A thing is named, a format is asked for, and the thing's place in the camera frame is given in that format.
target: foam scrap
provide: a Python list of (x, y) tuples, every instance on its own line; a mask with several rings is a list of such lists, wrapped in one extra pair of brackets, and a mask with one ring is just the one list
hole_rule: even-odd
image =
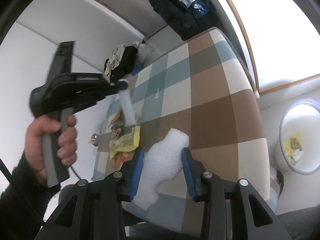
[(181, 172), (181, 151), (188, 145), (189, 136), (171, 128), (165, 138), (145, 154), (138, 192), (133, 199), (137, 206), (148, 210), (157, 202), (160, 184)]

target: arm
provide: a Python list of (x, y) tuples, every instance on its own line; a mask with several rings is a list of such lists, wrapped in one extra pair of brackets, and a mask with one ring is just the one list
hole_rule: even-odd
[[(76, 161), (76, 120), (68, 118), (69, 128), (61, 134), (57, 152), (62, 164), (72, 165)], [(41, 116), (28, 127), (25, 151), (17, 167), (13, 169), (12, 178), (25, 195), (29, 203), (43, 217), (50, 199), (60, 191), (60, 185), (46, 187), (46, 170), (41, 150), (41, 135), (54, 133), (60, 129), (60, 123)], [(3, 239), (34, 239), (40, 225), (28, 213), (11, 185), (0, 198), (0, 235)]]

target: gray handle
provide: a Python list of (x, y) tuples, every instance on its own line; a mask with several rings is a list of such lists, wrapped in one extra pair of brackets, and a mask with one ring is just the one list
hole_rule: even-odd
[(67, 118), (73, 114), (73, 108), (67, 108), (62, 111), (54, 111), (47, 114), (51, 119), (61, 122), (61, 130), (52, 134), (42, 135), (42, 152), (44, 165), (47, 171), (47, 186), (53, 187), (70, 178), (67, 166), (62, 165), (57, 156), (59, 150), (58, 138), (67, 128)]

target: white trash bin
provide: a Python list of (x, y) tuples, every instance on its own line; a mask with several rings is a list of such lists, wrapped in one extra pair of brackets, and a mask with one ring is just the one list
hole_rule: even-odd
[[(295, 163), (287, 158), (283, 143), (299, 135), (301, 158)], [(320, 169), (320, 103), (302, 99), (293, 103), (281, 119), (275, 158), (285, 171), (310, 175)]]

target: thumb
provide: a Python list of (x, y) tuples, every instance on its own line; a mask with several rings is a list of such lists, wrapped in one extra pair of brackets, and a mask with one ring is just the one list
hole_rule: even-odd
[(31, 136), (41, 136), (44, 133), (55, 133), (60, 128), (61, 124), (58, 121), (52, 120), (47, 115), (41, 115), (29, 125), (28, 133)]

